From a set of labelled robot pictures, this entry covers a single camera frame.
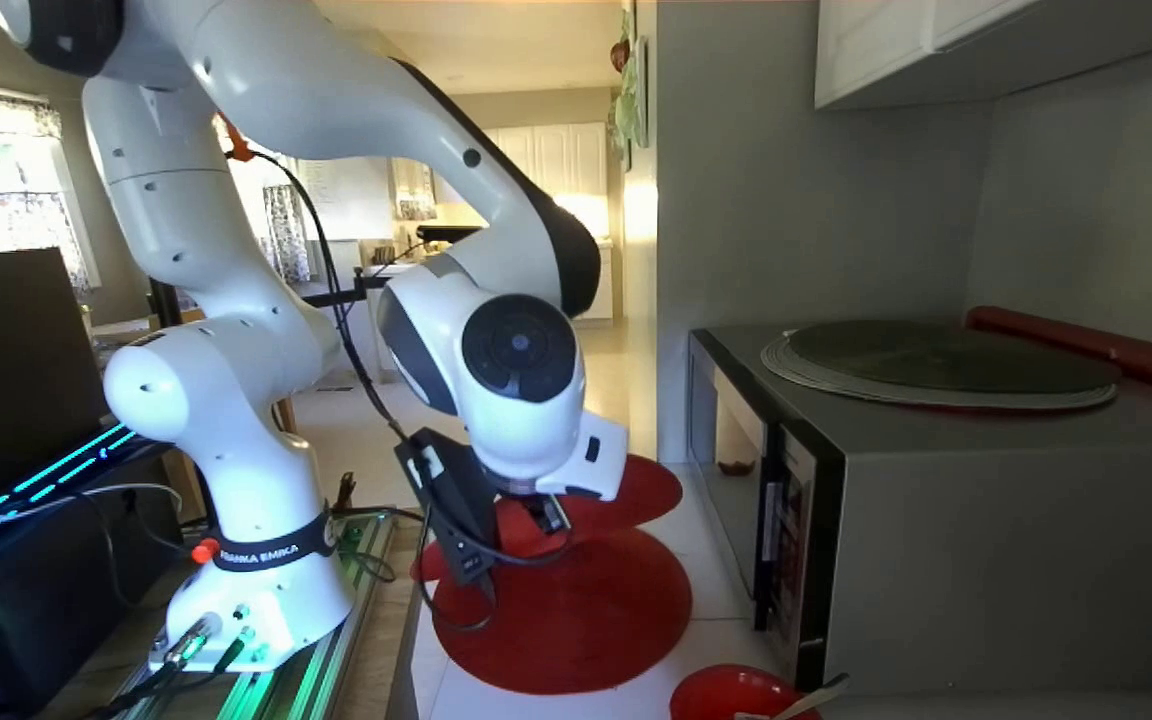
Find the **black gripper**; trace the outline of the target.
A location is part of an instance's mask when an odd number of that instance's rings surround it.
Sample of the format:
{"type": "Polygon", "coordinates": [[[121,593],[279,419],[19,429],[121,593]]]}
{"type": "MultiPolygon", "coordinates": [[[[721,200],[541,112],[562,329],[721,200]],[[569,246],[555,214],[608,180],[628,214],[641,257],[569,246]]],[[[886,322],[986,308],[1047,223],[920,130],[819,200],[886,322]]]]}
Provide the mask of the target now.
{"type": "Polygon", "coordinates": [[[503,497],[497,518],[503,532],[532,534],[562,534],[573,528],[573,517],[555,497],[503,497]]]}

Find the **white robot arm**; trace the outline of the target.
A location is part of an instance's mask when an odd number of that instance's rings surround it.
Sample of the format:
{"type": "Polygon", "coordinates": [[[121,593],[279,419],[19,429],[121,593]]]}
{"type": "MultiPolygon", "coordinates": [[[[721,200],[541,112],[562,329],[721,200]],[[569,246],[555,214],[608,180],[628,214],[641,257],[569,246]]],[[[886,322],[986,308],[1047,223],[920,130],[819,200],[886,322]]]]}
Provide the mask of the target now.
{"type": "Polygon", "coordinates": [[[351,42],[312,0],[0,0],[0,27],[84,85],[131,261],[195,302],[104,364],[115,419],[179,448],[216,511],[216,551],[170,593],[156,673],[269,673],[351,616],[307,444],[270,419],[344,338],[260,246],[222,128],[295,161],[418,161],[475,208],[471,234],[381,292],[407,388],[458,425],[407,452],[418,479],[620,491],[628,430],[582,402],[573,332],[599,246],[418,67],[351,42]]]}

